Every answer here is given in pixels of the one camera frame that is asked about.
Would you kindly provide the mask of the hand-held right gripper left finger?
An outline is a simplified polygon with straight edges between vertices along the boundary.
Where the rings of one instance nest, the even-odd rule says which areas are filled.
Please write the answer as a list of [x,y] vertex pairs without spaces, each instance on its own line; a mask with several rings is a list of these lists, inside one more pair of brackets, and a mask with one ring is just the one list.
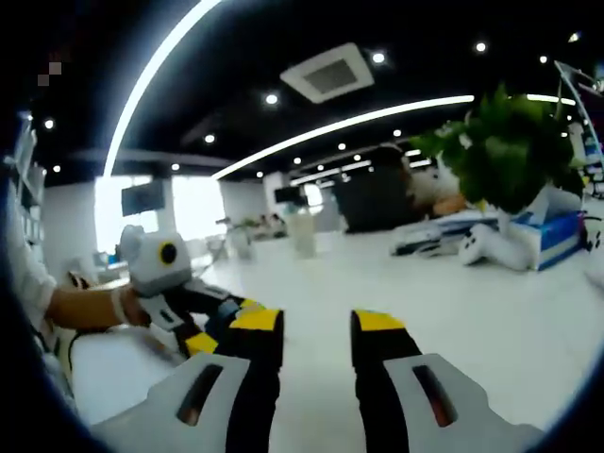
[[213,353],[181,363],[93,436],[112,452],[268,451],[283,330],[282,310],[244,313]]

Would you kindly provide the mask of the person's left hand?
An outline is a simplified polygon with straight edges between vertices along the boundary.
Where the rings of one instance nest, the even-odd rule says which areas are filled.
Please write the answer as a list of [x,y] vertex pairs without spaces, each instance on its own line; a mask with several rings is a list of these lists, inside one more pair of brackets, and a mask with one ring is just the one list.
[[121,324],[135,327],[149,327],[151,319],[143,309],[137,292],[129,285],[111,292],[113,312]]

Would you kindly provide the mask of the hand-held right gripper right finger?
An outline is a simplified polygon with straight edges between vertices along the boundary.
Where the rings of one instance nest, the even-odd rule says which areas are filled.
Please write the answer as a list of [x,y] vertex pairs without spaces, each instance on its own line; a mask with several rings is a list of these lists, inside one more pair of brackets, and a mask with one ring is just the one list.
[[369,452],[530,452],[543,432],[493,411],[485,390],[424,354],[385,312],[353,310],[351,360]]

